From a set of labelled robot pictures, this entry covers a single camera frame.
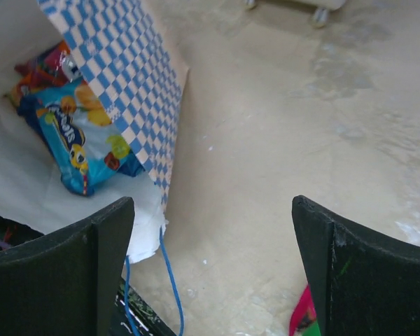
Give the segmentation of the red chips bag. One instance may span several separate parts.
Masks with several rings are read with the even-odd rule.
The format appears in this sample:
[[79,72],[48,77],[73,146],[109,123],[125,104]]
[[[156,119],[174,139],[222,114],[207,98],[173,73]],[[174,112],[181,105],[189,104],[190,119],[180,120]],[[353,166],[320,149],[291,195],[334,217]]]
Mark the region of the red chips bag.
[[288,335],[300,335],[301,329],[317,321],[316,310],[309,286],[306,286],[293,310],[288,327]]

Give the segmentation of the blue checkered paper bag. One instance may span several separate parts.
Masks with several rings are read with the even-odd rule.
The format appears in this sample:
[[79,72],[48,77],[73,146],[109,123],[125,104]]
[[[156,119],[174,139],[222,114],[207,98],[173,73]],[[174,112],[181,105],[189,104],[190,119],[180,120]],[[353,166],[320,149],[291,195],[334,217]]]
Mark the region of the blue checkered paper bag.
[[[14,66],[62,40],[78,79],[143,167],[135,177],[115,174],[91,196],[63,185],[48,147],[5,97],[21,79]],[[0,216],[48,235],[130,197],[134,223],[122,267],[163,249],[187,72],[146,1],[0,1]]]

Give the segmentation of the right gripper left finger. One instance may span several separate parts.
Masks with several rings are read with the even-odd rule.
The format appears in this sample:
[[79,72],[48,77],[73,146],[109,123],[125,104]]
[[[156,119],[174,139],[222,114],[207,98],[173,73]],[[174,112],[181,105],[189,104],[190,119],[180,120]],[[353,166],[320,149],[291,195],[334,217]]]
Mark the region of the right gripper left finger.
[[0,251],[0,335],[107,335],[133,223],[122,197]]

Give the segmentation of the green snack bag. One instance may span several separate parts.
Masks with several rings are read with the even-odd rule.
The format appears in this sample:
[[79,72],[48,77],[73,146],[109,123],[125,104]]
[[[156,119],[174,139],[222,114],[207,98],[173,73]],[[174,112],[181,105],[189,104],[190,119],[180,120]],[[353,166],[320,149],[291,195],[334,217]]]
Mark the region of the green snack bag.
[[312,324],[301,329],[300,336],[321,336],[318,321],[314,321]]

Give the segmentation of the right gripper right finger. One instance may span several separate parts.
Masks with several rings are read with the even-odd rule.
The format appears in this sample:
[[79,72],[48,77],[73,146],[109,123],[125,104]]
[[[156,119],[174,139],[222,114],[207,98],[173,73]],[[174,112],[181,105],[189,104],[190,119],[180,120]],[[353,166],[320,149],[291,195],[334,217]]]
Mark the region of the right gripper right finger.
[[420,335],[420,247],[305,196],[292,219],[322,335]]

